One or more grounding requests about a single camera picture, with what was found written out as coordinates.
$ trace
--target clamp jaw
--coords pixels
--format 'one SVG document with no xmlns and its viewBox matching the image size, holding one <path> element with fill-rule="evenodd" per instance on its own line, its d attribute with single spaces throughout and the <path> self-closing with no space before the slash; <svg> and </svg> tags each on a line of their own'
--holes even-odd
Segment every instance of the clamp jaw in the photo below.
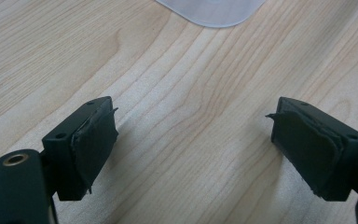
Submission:
<svg viewBox="0 0 358 224">
<path fill-rule="evenodd" d="M 318 108 L 281 97 L 271 141 L 313 190 L 328 202 L 358 193 L 358 132 Z M 358 203 L 356 205 L 358 222 Z"/>
<path fill-rule="evenodd" d="M 45 150 L 0 158 L 0 223 L 58 223 L 52 195 L 80 201 L 108 159 L 118 132 L 110 97 L 83 104 L 43 139 Z"/>
</svg>

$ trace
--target white plastic sheet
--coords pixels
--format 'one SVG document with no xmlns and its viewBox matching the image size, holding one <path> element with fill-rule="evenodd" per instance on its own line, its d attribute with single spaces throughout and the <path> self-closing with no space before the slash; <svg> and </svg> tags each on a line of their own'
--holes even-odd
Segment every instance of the white plastic sheet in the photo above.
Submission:
<svg viewBox="0 0 358 224">
<path fill-rule="evenodd" d="M 248 19 L 265 0 L 157 0 L 186 19 L 207 27 L 228 27 Z"/>
</svg>

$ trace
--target light wood grain surface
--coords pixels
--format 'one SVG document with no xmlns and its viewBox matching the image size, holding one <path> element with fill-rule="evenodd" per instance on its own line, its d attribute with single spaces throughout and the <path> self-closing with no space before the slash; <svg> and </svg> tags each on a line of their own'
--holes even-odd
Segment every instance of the light wood grain surface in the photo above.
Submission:
<svg viewBox="0 0 358 224">
<path fill-rule="evenodd" d="M 120 133 L 61 223 L 355 223 L 270 141 L 280 96 L 358 130 L 358 1 L 267 0 L 227 29 L 155 1 L 0 1 L 0 156 L 110 95 Z"/>
</svg>

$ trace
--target hole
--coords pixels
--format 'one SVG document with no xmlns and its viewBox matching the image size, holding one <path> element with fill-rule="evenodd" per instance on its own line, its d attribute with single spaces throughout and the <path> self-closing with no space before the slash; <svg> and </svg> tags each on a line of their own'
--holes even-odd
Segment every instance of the hole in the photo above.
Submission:
<svg viewBox="0 0 358 224">
<path fill-rule="evenodd" d="M 358 137 L 354 134 L 347 134 L 347 136 L 351 139 L 358 139 Z"/>
<path fill-rule="evenodd" d="M 56 135 L 56 138 L 64 138 L 66 136 L 66 133 L 59 133 Z"/>
<path fill-rule="evenodd" d="M 13 155 L 7 159 L 4 160 L 5 166 L 13 166 L 22 163 L 23 161 L 26 161 L 28 159 L 28 155 L 21 153 Z"/>
</svg>

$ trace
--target wood grain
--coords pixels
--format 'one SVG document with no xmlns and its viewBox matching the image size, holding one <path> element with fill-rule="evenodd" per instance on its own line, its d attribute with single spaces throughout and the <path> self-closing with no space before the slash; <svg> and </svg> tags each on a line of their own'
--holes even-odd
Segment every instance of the wood grain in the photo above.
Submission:
<svg viewBox="0 0 358 224">
<path fill-rule="evenodd" d="M 270 141 L 278 98 L 358 130 L 358 1 L 266 1 L 226 29 L 154 1 L 0 1 L 0 156 L 112 96 L 120 133 L 61 223 L 355 223 Z"/>
</svg>

